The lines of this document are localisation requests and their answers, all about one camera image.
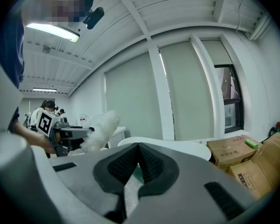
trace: ceiling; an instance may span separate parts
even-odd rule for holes
[[[241,0],[94,0],[92,10],[103,7],[104,17],[92,30],[75,23],[79,33],[73,43],[45,32],[26,28],[24,38],[24,95],[41,94],[34,87],[55,88],[69,96],[100,65],[126,47],[151,40],[155,34],[191,26],[236,29]],[[239,30],[253,33],[264,8],[257,0],[243,0]],[[49,54],[42,51],[51,48]]]

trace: white fluffy object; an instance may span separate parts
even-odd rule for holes
[[[80,146],[84,153],[100,150],[110,141],[120,122],[120,117],[115,111],[93,116],[83,128],[93,127],[94,132],[84,138]]]

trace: white pillar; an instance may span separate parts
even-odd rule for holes
[[[163,140],[174,140],[171,99],[157,45],[150,44],[148,46],[148,52],[153,67],[155,86],[159,100]]]
[[[212,62],[209,53],[199,37],[191,34],[190,39],[196,53],[198,54],[210,87],[210,95],[214,112],[214,138],[222,139],[224,138],[225,131],[225,110],[219,78],[217,76],[214,63]]]

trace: white shirt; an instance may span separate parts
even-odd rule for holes
[[[39,107],[36,110],[33,111],[31,115],[30,125],[35,125],[38,123],[39,119],[41,118],[41,113],[43,111],[43,108]]]

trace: cardboard box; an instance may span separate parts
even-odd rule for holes
[[[280,133],[274,134],[251,160],[229,167],[228,173],[258,199],[280,183]]]
[[[272,190],[266,176],[251,160],[229,167],[228,174],[245,185],[256,199]]]
[[[207,147],[211,150],[214,164],[227,172],[230,166],[250,160],[257,149],[247,145],[245,139],[251,138],[241,135],[225,140],[207,141]]]

